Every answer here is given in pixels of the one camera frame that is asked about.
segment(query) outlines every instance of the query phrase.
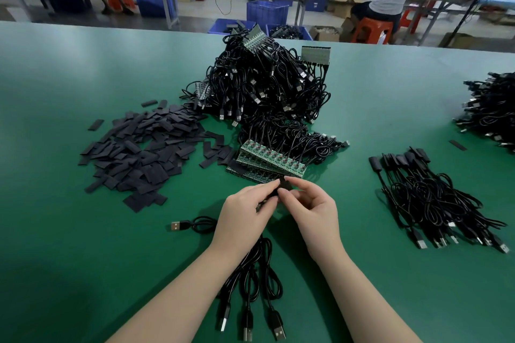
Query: green work surface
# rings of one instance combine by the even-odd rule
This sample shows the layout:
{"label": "green work surface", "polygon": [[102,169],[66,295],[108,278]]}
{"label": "green work surface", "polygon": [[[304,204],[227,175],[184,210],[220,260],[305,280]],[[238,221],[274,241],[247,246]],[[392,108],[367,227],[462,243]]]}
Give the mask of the green work surface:
{"label": "green work surface", "polygon": [[[211,236],[167,232],[172,221],[217,217],[224,199],[250,182],[212,165],[197,145],[183,174],[162,189],[164,206],[134,214],[126,193],[83,190],[93,167],[79,153],[126,111],[150,99],[179,103],[181,88],[202,80],[222,36],[0,23],[0,341],[104,341],[209,244]],[[313,42],[280,40],[300,50]],[[489,217],[514,223],[515,161],[492,140],[460,134],[451,119],[469,94],[463,80],[508,72],[515,55],[428,47],[316,43],[329,46],[331,99],[313,130],[351,146],[310,166],[339,208],[351,258],[425,342],[513,341],[515,264],[511,254],[460,241],[416,249],[380,198],[367,158],[424,148],[434,171],[485,205]],[[87,128],[97,119],[100,130]],[[235,136],[229,122],[203,121]],[[468,150],[460,151],[455,139]],[[515,247],[514,226],[499,232]],[[279,209],[266,236],[271,265],[284,285],[275,308],[287,341],[350,341],[350,335],[292,218]],[[218,301],[196,342],[239,339],[235,292],[226,331],[215,330]],[[253,306],[254,341],[274,341],[261,299]]]}

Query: right hand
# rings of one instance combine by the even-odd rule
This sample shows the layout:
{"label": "right hand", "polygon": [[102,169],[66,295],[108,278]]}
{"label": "right hand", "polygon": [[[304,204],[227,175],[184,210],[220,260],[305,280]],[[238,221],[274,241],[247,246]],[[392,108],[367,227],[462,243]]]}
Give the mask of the right hand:
{"label": "right hand", "polygon": [[300,190],[279,189],[279,198],[297,222],[313,260],[320,264],[344,251],[334,200],[314,183],[290,176],[285,179]]}

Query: pile of black cables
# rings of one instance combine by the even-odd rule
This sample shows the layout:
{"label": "pile of black cables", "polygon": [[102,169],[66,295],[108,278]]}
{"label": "pile of black cables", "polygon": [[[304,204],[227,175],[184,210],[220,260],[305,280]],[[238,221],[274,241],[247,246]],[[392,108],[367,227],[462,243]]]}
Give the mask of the pile of black cables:
{"label": "pile of black cables", "polygon": [[[171,229],[193,229],[197,233],[206,234],[214,232],[217,220],[209,216],[199,216],[191,221],[179,221],[171,223]],[[238,267],[223,284],[218,299],[218,327],[223,332],[231,312],[231,297],[240,285],[240,294],[244,301],[241,317],[241,328],[244,341],[252,341],[253,315],[250,309],[252,302],[256,301],[261,292],[267,305],[268,325],[272,329],[277,340],[284,339],[283,322],[278,311],[274,309],[272,301],[278,300],[283,295],[283,286],[270,267],[272,256],[272,242],[269,238],[261,236],[254,247],[243,258]]]}
{"label": "pile of black cables", "polygon": [[465,115],[456,120],[461,132],[491,137],[515,152],[515,72],[489,73],[485,81],[466,81],[472,98],[463,103]]}
{"label": "pile of black cables", "polygon": [[268,35],[272,38],[304,39],[304,34],[298,26],[280,25],[271,28]]}
{"label": "pile of black cables", "polygon": [[208,68],[206,79],[190,83],[181,98],[192,99],[195,107],[235,127],[241,125],[240,144],[252,139],[306,164],[322,163],[347,147],[347,141],[310,133],[307,126],[331,97],[324,83],[330,49],[317,48],[327,53],[326,59],[319,58],[322,64],[315,64],[270,37],[248,34],[241,30],[224,37],[226,49]]}
{"label": "pile of black cables", "polygon": [[[462,237],[471,243],[494,246],[504,253],[509,251],[490,230],[501,229],[506,224],[483,216],[479,211],[483,207],[481,201],[455,189],[447,174],[431,171],[430,159],[423,149],[410,147],[402,155],[383,154],[381,160],[370,157],[369,162],[379,176],[397,223],[419,248],[427,245],[416,228],[438,248],[447,246],[448,237],[458,243],[459,229]],[[388,184],[381,176],[383,169]]]}

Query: floor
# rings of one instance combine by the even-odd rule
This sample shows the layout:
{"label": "floor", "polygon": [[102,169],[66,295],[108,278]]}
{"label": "floor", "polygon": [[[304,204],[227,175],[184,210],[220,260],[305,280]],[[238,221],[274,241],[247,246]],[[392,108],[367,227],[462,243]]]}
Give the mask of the floor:
{"label": "floor", "polygon": [[[114,27],[114,28],[139,28],[149,30],[166,30],[166,20],[161,18],[142,18],[139,14],[129,17],[123,14],[104,16],[100,14],[103,4],[100,0],[91,0],[93,10],[86,14],[55,14],[48,15],[40,0],[25,0],[29,7],[31,18],[20,7],[19,0],[0,0],[0,20],[30,21],[42,23],[71,24],[80,26]],[[205,0],[179,2],[180,23],[172,28],[176,31],[206,33],[217,18],[246,19],[247,0]],[[293,24],[297,2],[289,9],[287,23]],[[461,19],[460,15],[443,13],[435,22],[424,46],[436,47],[441,42],[444,34],[453,31]],[[304,26],[324,25],[340,27],[343,19],[331,13],[318,13],[306,11]],[[424,30],[429,25],[429,19],[422,18],[414,35],[409,35],[405,44],[416,44]],[[515,53],[515,27],[494,25],[478,16],[473,16],[465,23],[460,33],[481,37],[475,41],[473,49],[511,52]]]}

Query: workbench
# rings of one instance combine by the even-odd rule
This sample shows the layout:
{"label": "workbench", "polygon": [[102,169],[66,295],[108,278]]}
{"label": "workbench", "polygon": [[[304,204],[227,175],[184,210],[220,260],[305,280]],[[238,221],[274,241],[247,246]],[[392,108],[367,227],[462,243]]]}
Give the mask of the workbench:
{"label": "workbench", "polygon": [[[163,206],[134,214],[125,193],[86,194],[94,169],[79,153],[140,103],[181,103],[181,89],[224,49],[222,36],[149,30],[0,22],[0,318],[2,342],[103,342],[186,268],[211,235],[167,232],[172,221],[217,217],[224,199],[251,182],[212,165],[202,169],[201,143],[183,174],[161,189]],[[309,41],[279,40],[300,51]],[[350,147],[310,165],[305,178],[336,201],[343,244],[357,266],[425,342],[512,342],[513,254],[467,244],[420,250],[396,225],[368,157],[424,148],[431,168],[480,199],[481,212],[509,226],[496,232],[515,248],[513,157],[452,118],[469,98],[463,80],[512,71],[514,54],[380,47],[331,47],[331,99],[314,131]],[[87,131],[95,119],[106,122]],[[206,130],[235,141],[229,122]],[[460,151],[448,140],[468,150]],[[271,266],[284,295],[274,302],[286,342],[350,342],[349,333],[300,233],[284,209],[270,220]],[[236,342],[241,297],[233,295],[226,331],[215,330],[218,301],[195,342]],[[252,305],[254,341],[273,342],[261,300]]]}

